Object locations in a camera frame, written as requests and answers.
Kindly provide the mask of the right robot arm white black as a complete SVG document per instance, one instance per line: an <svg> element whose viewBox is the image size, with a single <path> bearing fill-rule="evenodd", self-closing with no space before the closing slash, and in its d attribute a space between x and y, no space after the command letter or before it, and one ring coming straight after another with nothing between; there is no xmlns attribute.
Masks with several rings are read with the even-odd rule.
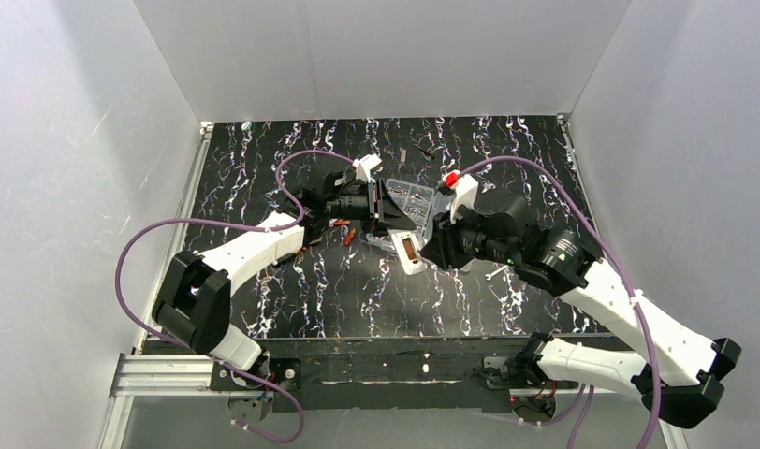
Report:
<svg viewBox="0 0 760 449"><path fill-rule="evenodd" d="M696 427L717 410L740 346L701 336L643 295L630 296L597 248L564 226L539 225L523 197L482 193L472 204L435 215L431 228L420 253L438 268L475 260L508 265L526 284L589 314L625 344L609 351L535 333L501 367L488 370L492 383L518 377L531 384L590 384L637 399L681 428Z"/></svg>

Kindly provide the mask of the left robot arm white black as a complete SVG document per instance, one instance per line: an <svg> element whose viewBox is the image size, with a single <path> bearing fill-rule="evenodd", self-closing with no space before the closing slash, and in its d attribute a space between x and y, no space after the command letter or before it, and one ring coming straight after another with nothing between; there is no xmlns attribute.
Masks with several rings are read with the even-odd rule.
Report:
<svg viewBox="0 0 760 449"><path fill-rule="evenodd" d="M194 353L250 370L266 353L231 324L233 294L264 268L318 242L335 219L359 221L365 231L390 237L406 274L426 268L419 256L417 226L385 182L346 169L295 190L292 201L271 213L258 232L246 232L203 253L177 253L153 306L153 320Z"/></svg>

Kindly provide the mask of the white AC remote control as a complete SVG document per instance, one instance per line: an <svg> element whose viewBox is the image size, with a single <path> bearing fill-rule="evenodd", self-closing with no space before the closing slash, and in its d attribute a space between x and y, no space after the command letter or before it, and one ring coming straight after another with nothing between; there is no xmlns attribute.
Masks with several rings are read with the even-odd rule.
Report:
<svg viewBox="0 0 760 449"><path fill-rule="evenodd" d="M428 268L427 262L419 254L420 245L413 231L392 230L389 236L406 275L416 275Z"/></svg>

